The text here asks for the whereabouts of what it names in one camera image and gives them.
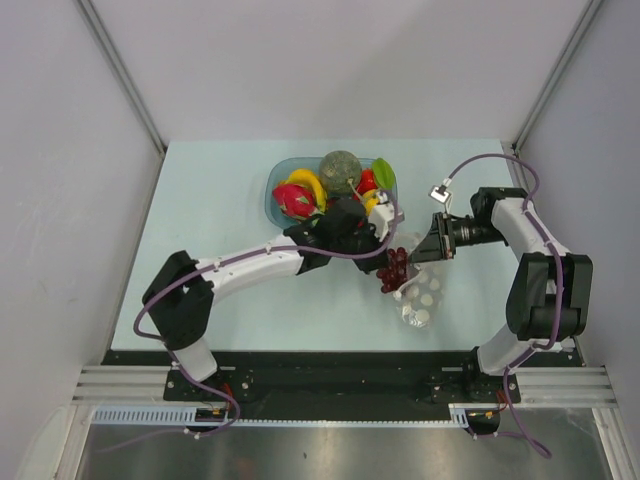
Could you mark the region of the purple grape bunch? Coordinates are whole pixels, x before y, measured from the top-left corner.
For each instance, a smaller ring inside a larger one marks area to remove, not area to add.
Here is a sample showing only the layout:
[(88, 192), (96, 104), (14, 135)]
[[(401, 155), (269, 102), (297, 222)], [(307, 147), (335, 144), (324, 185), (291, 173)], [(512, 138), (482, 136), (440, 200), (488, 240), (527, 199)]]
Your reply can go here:
[(383, 294), (397, 291), (408, 281), (408, 252), (404, 247), (387, 250), (388, 265), (376, 272)]

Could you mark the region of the clear patterned zip bag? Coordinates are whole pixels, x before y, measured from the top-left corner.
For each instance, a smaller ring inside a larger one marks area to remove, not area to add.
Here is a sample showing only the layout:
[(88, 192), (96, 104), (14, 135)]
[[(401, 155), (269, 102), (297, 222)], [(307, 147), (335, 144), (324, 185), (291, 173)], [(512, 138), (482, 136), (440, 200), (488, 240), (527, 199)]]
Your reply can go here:
[(405, 279), (391, 292), (400, 319), (414, 328), (427, 328), (443, 303), (448, 270), (443, 261), (408, 264)]

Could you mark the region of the green netted melon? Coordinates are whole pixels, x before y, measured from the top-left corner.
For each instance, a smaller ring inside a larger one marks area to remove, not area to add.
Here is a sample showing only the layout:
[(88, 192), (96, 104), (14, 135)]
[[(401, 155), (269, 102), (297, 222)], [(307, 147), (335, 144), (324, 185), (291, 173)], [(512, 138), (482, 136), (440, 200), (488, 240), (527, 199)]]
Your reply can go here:
[(353, 192), (362, 176), (360, 160), (351, 152), (336, 150), (326, 154), (319, 165), (319, 179), (330, 194)]

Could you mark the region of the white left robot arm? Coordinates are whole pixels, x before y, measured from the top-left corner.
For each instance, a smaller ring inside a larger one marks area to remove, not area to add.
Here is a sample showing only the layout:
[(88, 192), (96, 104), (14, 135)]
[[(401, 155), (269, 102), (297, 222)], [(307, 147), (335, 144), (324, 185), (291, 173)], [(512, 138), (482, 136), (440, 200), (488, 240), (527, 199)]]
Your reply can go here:
[(299, 276), (332, 259), (351, 260), (368, 274), (387, 264), (387, 249), (400, 221), (396, 202), (381, 195), (371, 210), (341, 199), (324, 214), (285, 229), (253, 249), (197, 260), (186, 251), (172, 254), (142, 299), (142, 316), (186, 376), (197, 398), (214, 397), (221, 387), (219, 365), (204, 339), (212, 307), (255, 285)]

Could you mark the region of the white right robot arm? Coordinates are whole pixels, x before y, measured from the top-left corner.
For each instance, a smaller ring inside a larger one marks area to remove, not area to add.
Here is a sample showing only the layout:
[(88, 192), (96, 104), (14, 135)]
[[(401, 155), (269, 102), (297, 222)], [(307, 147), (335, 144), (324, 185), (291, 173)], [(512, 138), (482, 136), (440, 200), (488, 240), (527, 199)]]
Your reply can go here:
[(473, 401), (484, 401), (497, 389), (496, 375), (583, 333), (593, 262), (553, 237), (520, 188), (482, 187), (470, 205), (470, 216), (434, 214), (409, 263), (451, 260), (462, 247), (497, 242), (510, 247), (518, 260), (506, 300), (505, 325), (476, 349), (478, 366), (461, 376), (463, 393)]

